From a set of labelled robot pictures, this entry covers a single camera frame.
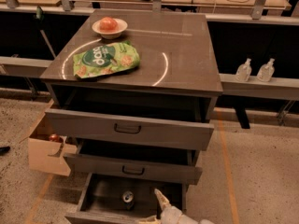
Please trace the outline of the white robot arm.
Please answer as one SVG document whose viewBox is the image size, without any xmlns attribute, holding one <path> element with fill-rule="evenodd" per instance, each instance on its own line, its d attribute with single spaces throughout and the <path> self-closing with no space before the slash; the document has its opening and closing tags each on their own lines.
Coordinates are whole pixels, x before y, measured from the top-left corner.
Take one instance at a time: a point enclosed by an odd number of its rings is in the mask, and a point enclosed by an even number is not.
<svg viewBox="0 0 299 224">
<path fill-rule="evenodd" d="M 181 210 L 173 206 L 158 189 L 155 189 L 154 193 L 162 209 L 160 217 L 141 218 L 135 224 L 214 224 L 207 219 L 196 221 L 186 216 Z"/>
</svg>

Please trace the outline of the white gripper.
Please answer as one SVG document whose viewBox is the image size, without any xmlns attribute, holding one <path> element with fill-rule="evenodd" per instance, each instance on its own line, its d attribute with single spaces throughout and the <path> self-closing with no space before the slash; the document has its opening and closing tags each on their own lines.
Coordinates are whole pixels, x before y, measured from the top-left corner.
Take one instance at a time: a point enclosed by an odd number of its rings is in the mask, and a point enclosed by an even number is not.
<svg viewBox="0 0 299 224">
<path fill-rule="evenodd" d="M 158 190 L 154 190 L 158 203 L 163 210 L 161 220 L 156 216 L 150 216 L 139 219 L 137 224 L 186 224 L 186 219 L 181 210 L 170 205 L 169 200 Z"/>
</svg>

